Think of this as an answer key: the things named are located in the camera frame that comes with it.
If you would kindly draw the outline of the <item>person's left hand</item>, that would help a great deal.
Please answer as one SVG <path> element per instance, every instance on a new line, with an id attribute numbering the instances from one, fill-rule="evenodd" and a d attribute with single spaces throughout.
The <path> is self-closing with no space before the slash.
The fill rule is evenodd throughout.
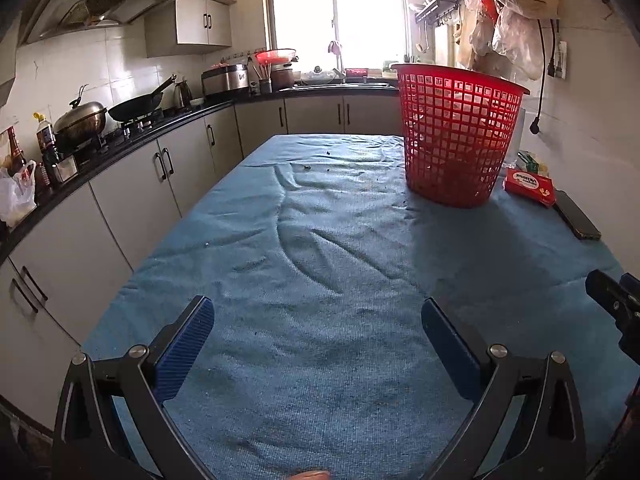
<path id="1" fill-rule="evenodd" d="M 327 470 L 307 470 L 298 472 L 286 480 L 330 480 L 331 474 Z"/>

